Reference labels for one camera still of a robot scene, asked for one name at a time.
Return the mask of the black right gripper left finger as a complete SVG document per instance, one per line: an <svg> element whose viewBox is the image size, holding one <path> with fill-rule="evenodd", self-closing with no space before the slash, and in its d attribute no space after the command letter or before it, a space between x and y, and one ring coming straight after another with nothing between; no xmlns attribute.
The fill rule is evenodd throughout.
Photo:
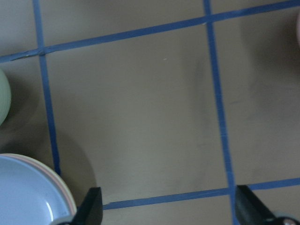
<svg viewBox="0 0 300 225"><path fill-rule="evenodd" d="M101 225L103 220L103 203L101 187L91 187L76 214L64 225Z"/></svg>

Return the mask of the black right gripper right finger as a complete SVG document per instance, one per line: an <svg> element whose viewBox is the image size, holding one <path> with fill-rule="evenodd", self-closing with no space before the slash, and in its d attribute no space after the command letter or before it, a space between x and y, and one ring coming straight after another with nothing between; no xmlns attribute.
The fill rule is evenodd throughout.
<svg viewBox="0 0 300 225"><path fill-rule="evenodd" d="M298 225L299 220L273 213L247 185L235 189L235 215L240 225Z"/></svg>

